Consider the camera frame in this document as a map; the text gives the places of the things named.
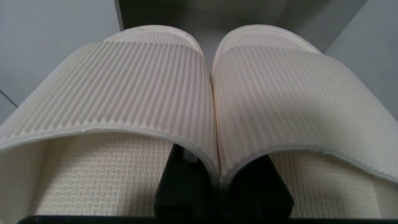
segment slipper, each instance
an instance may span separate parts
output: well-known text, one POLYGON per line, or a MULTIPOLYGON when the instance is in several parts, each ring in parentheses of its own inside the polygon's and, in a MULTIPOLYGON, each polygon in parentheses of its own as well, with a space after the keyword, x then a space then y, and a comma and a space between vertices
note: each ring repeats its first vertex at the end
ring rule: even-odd
POLYGON ((291 217, 397 218, 397 121, 339 61, 287 30, 245 26, 220 43, 211 79, 222 185, 271 154, 291 217))
POLYGON ((142 26, 83 46, 0 127, 0 219, 152 216, 173 143, 218 185, 212 97, 182 30, 142 26))

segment ribbed strap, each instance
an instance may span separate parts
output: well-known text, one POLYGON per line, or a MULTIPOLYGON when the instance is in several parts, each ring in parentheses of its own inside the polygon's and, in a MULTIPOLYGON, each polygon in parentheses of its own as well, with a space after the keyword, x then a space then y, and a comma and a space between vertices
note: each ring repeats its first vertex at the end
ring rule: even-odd
POLYGON ((213 75, 224 184, 259 156, 298 149, 398 182, 397 121, 339 61, 243 46, 224 53, 213 75))
POLYGON ((64 60, 0 127, 0 149, 84 132, 124 131, 186 147, 218 181, 204 58, 181 45, 100 42, 64 60))

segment gray wall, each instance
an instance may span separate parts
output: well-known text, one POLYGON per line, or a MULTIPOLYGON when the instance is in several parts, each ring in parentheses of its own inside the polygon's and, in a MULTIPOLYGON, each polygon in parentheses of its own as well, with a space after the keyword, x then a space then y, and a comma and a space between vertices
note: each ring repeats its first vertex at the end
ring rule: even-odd
POLYGON ((77 48, 119 31, 113 0, 0 0, 0 90, 19 105, 77 48))
POLYGON ((366 0, 288 0, 277 26, 325 52, 366 0))
POLYGON ((368 0, 326 51, 398 119, 398 1, 368 0))

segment white slipper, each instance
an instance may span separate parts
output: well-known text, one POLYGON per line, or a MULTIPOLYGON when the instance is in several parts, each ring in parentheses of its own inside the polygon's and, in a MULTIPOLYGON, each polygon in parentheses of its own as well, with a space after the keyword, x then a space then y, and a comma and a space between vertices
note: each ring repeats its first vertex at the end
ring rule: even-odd
POLYGON ((255 25, 223 39, 211 76, 222 183, 278 152, 291 217, 397 217, 396 184, 363 172, 397 182, 397 121, 344 65, 287 30, 255 25))
POLYGON ((173 142, 216 185, 212 97, 182 30, 136 27, 78 49, 0 127, 0 220, 151 216, 173 142))

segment white wall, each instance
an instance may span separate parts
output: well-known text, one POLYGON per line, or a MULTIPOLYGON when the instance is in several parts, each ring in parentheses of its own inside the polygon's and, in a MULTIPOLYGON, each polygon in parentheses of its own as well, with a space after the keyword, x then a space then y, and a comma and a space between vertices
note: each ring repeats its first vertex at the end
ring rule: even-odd
POLYGON ((398 119, 398 1, 368 0, 326 51, 398 119))
POLYGON ((0 90, 19 105, 77 48, 119 31, 114 0, 0 0, 0 90))
POLYGON ((0 125, 16 110, 16 107, 10 103, 3 95, 0 95, 0 125))

